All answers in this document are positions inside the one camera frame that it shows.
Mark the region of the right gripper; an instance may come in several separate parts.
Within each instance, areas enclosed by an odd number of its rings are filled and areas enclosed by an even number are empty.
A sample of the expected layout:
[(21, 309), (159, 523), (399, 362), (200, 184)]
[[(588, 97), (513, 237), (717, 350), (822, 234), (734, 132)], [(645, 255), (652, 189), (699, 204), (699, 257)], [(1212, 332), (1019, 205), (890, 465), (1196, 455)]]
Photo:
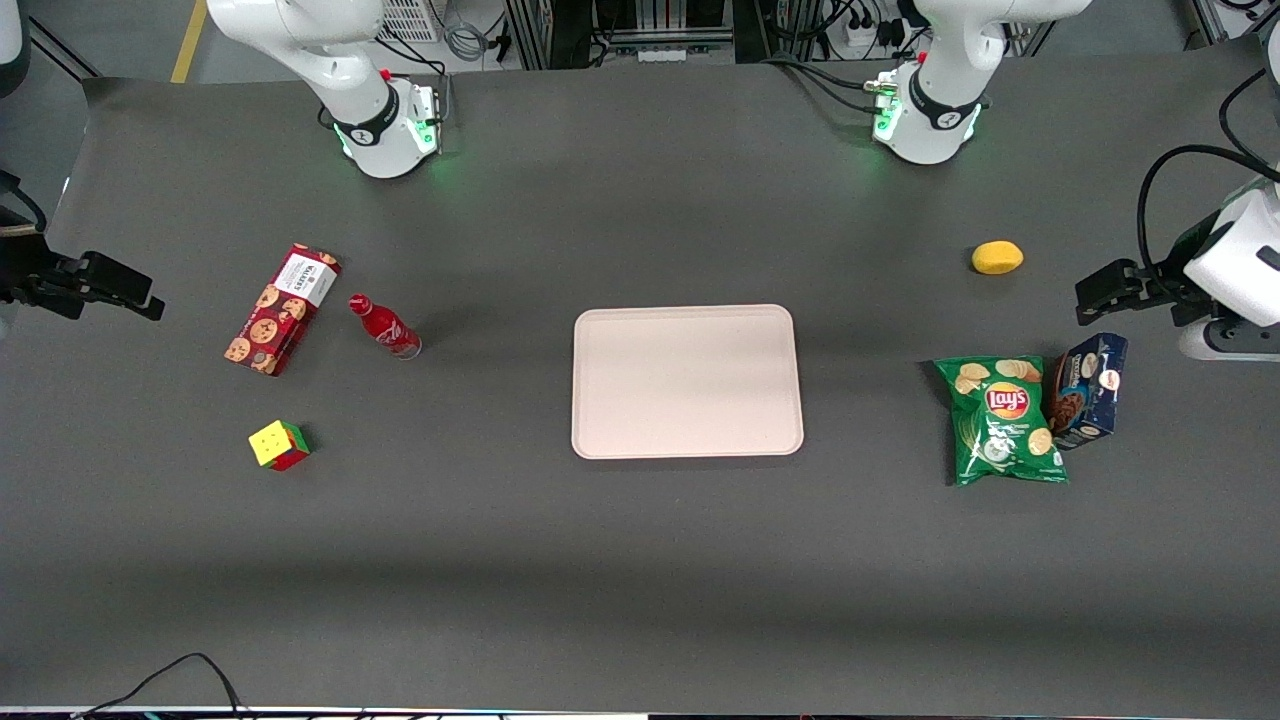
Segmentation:
[(42, 234), (3, 236), (4, 304), (44, 309), (69, 320), (81, 318), (84, 301), (110, 304), (159, 322), (165, 302), (152, 286), (148, 275), (105, 254), (69, 258), (52, 251)]

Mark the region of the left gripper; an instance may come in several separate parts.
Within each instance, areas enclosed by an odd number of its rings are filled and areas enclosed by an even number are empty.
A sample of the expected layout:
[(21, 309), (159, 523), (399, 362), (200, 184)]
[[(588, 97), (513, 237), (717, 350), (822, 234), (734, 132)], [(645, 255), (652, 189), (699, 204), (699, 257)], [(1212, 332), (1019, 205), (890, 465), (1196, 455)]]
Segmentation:
[(1198, 299), (1198, 290), (1180, 272), (1142, 268), (1129, 259), (1117, 259), (1075, 283), (1076, 324), (1085, 327), (1108, 314), (1144, 310), (1155, 304), (1170, 307), (1172, 324), (1185, 328), (1204, 318), (1212, 319), (1216, 302)]

